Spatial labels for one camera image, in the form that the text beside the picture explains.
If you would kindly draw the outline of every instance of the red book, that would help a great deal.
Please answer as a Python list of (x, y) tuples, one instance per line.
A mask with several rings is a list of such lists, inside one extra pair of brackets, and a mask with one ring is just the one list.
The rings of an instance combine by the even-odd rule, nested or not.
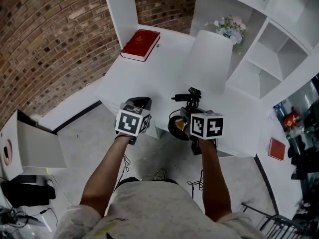
[(271, 138), (268, 156), (283, 161), (285, 156), (285, 148), (286, 146), (282, 142)]
[(121, 56), (124, 58), (145, 61), (159, 38), (159, 32), (139, 29), (124, 47)]

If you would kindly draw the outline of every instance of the black cable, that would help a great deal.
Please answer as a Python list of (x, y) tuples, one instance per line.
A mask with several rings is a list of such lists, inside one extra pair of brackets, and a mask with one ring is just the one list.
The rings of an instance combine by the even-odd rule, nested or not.
[(191, 197), (192, 199), (194, 199), (194, 187), (198, 184), (198, 189), (200, 191), (203, 190), (203, 169), (202, 171), (200, 172), (200, 180), (199, 181), (195, 181), (195, 182), (191, 182), (191, 181), (188, 181), (187, 184), (191, 186)]
[(121, 179), (122, 179), (122, 177), (123, 177), (123, 175), (124, 175), (124, 172), (125, 172), (125, 171), (129, 172), (129, 170), (130, 170), (129, 165), (131, 164), (131, 161), (129, 160), (128, 157), (126, 157), (125, 154), (124, 154), (123, 158), (124, 158), (124, 164), (125, 164), (125, 166), (123, 167), (122, 175), (121, 175), (121, 177), (119, 178), (119, 181), (117, 182), (116, 185), (118, 185), (118, 184), (120, 183), (120, 181), (121, 181)]
[(19, 214), (19, 213), (23, 213), (25, 216), (25, 218), (26, 218), (26, 222), (25, 222), (25, 224), (23, 225), (23, 226), (14, 226), (14, 225), (11, 225), (11, 224), (9, 224), (8, 223), (8, 225), (9, 226), (11, 226), (11, 227), (13, 227), (13, 228), (16, 228), (16, 229), (22, 229), (22, 228), (24, 228), (27, 224), (28, 224), (28, 222), (29, 222), (29, 216), (28, 216), (28, 214), (27, 213), (25, 213), (25, 212), (23, 212), (23, 211), (18, 211), (17, 213), (15, 213), (14, 215), (13, 215), (13, 219), (16, 217), (16, 215), (17, 214)]
[[(210, 140), (210, 142), (212, 144), (214, 144), (214, 147), (215, 147), (215, 151), (216, 151), (216, 154), (217, 154), (217, 139), (212, 139)], [(195, 181), (195, 182), (191, 182), (191, 181), (188, 181), (187, 184), (191, 186), (191, 197), (192, 199), (194, 199), (194, 187), (198, 184), (198, 189), (200, 191), (203, 190), (203, 187), (204, 187), (204, 184), (202, 182), (203, 180), (203, 169), (201, 170), (200, 172), (200, 180), (199, 181)]]
[(56, 224), (55, 226), (57, 227), (58, 226), (58, 218), (55, 214), (55, 212), (52, 210), (52, 208), (48, 208), (46, 210), (43, 210), (42, 212), (38, 213), (38, 214), (35, 214), (35, 215), (31, 215), (31, 217), (34, 217), (34, 216), (37, 216), (37, 215), (40, 215), (40, 214), (44, 214), (45, 212), (47, 212), (48, 210), (51, 210), (51, 212), (54, 214), (55, 218), (56, 218)]
[(180, 109), (178, 109), (178, 110), (176, 110), (176, 111), (174, 111), (174, 112), (171, 112), (170, 115), (168, 116), (168, 118), (170, 119), (170, 116), (171, 116), (173, 113), (178, 112), (179, 110), (180, 110)]

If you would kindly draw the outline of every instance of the gray floor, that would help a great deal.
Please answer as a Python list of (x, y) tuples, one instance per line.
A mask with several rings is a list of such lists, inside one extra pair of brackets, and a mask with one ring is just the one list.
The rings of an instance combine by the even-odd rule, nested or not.
[[(63, 215), (67, 206), (79, 203), (85, 183), (114, 140), (114, 119), (114, 115), (100, 105), (58, 133), (67, 164), (66, 169), (54, 173), (57, 199), (52, 201), (52, 206), (58, 218)], [(201, 156), (194, 156), (188, 142), (180, 141), (168, 132), (160, 140), (145, 134), (140, 135), (135, 146), (128, 146), (126, 156), (131, 164), (129, 172), (125, 172), (123, 178), (135, 176), (150, 180), (158, 169), (164, 168), (167, 175), (190, 194), (191, 187), (187, 181), (200, 179)], [(233, 211), (242, 210), (241, 203), (247, 202), (261, 211), (274, 214), (267, 188), (253, 158), (222, 157), (219, 160)], [(203, 210), (201, 193), (196, 187), (194, 199)], [(259, 214), (252, 211), (248, 214), (255, 225), (261, 222), (262, 217)]]

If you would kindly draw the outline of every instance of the black device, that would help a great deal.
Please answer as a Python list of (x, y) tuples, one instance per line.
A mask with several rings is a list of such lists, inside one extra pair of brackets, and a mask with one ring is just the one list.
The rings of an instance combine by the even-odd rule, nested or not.
[(176, 138), (183, 141), (192, 141), (191, 149), (194, 155), (200, 155), (201, 150), (198, 145), (198, 138), (188, 136), (187, 129), (190, 125), (191, 114), (204, 113), (204, 110), (198, 108), (201, 99), (201, 92), (195, 88), (189, 88), (189, 94), (176, 94), (172, 100), (176, 102), (187, 102), (186, 107), (180, 108), (180, 115), (169, 118), (168, 131)]

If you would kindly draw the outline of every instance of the red object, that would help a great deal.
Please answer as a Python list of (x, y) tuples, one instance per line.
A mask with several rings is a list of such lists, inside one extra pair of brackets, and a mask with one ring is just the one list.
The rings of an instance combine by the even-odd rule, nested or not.
[(299, 117), (299, 113), (296, 110), (293, 110), (291, 113), (289, 113), (284, 121), (285, 128), (294, 127), (297, 124)]
[(159, 32), (139, 29), (124, 47), (121, 52), (121, 56), (139, 61), (145, 61), (159, 38)]
[(282, 142), (271, 138), (268, 156), (283, 161), (285, 156), (285, 148), (286, 146)]

